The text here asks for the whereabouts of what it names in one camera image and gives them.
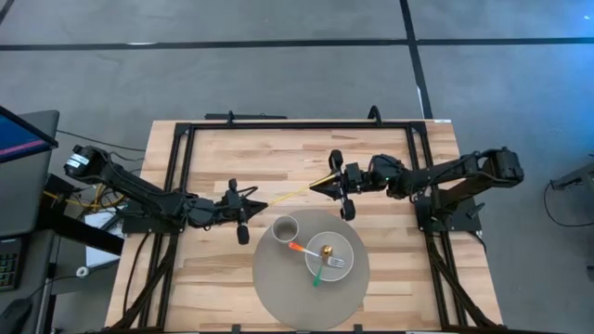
fork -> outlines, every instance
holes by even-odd
[[[294,251],[302,251],[302,252],[308,253],[310,255],[316,256],[319,259],[322,259],[322,257],[321,257],[320,254],[317,254],[317,253],[314,253],[314,252],[312,252],[310,250],[307,250],[303,246],[300,246],[300,245],[298,245],[297,243],[295,243],[293,241],[289,242],[289,248],[292,249],[292,250],[294,250]],[[333,266],[335,268],[343,268],[344,265],[345,265],[344,260],[341,260],[341,259],[338,259],[338,258],[335,258],[335,257],[332,257],[332,256],[329,256],[328,257],[327,264],[329,266]]]

gray round mat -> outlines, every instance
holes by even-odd
[[[295,242],[304,246],[320,232],[343,235],[353,247],[355,260],[349,275],[338,282],[312,285],[304,254],[290,250],[266,230],[253,255],[253,285],[268,312],[297,330],[326,330],[349,318],[361,305],[368,289],[369,258],[355,230],[339,217],[319,210],[290,214],[299,222]]]

keyboard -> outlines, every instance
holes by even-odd
[[[0,292],[19,287],[24,244],[22,238],[0,239]]]

orange handle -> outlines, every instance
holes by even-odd
[[[294,250],[294,251],[305,251],[305,248],[299,246],[298,244],[294,243],[294,242],[289,242],[289,248]]]

floor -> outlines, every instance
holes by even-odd
[[[230,109],[347,119],[366,116],[377,105],[384,118],[451,119],[461,151],[507,146],[518,152],[526,173],[514,189],[478,198],[486,203],[480,216],[505,323],[571,333],[594,328],[594,282],[586,272],[594,261],[594,227],[557,226],[543,206],[549,179],[593,159],[588,154],[594,153],[594,44],[526,45],[535,38],[594,36],[592,2],[0,0],[4,3],[0,13],[9,10],[0,19],[0,46],[406,39],[411,30],[405,29],[401,3],[409,5],[417,39],[497,39],[491,44],[529,39],[524,45],[419,45],[413,57],[407,45],[5,50],[0,101],[16,113],[58,109],[62,130],[137,148],[146,145],[153,120],[197,120]],[[71,147],[86,143],[65,135],[58,141],[50,171],[63,175]],[[588,203],[579,186],[549,194],[549,203],[566,224],[587,222],[594,213],[591,197]],[[58,275],[71,275],[84,263],[81,246],[67,240],[58,258]],[[111,268],[77,286],[57,286],[71,292],[59,296],[54,325],[65,333],[99,329],[114,275]]]

